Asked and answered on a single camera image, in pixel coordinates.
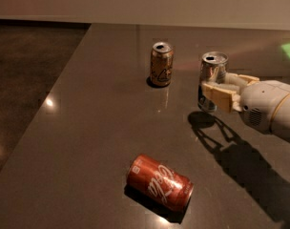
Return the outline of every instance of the dark brown floor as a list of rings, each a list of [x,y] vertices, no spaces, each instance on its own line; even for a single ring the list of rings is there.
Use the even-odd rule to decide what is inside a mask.
[[[0,171],[87,28],[0,21]]]

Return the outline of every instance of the red coca-cola can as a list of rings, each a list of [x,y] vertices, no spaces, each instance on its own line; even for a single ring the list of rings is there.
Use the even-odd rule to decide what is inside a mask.
[[[127,185],[175,212],[184,212],[194,188],[189,178],[145,155],[131,165]]]

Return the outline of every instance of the upright can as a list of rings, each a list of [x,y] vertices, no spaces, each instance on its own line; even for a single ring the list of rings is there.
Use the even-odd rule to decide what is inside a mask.
[[[198,84],[198,107],[204,112],[214,112],[217,106],[207,99],[202,92],[202,81],[223,83],[226,75],[228,56],[222,52],[207,52],[202,55]]]
[[[175,212],[185,210],[194,188],[189,178],[145,155],[131,165],[127,184]]]
[[[165,87],[171,83],[174,51],[171,44],[157,42],[151,53],[151,82],[158,87]]]

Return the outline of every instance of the wall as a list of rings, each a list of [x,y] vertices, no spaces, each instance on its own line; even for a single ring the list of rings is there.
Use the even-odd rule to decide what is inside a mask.
[[[0,0],[0,18],[290,30],[290,0]]]

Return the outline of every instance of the can top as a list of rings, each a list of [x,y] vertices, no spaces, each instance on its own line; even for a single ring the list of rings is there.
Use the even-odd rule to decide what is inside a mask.
[[[206,63],[218,65],[228,61],[228,56],[222,52],[207,52],[202,56],[202,60]]]
[[[156,52],[166,53],[173,49],[172,45],[167,42],[157,42],[153,45],[153,50]]]

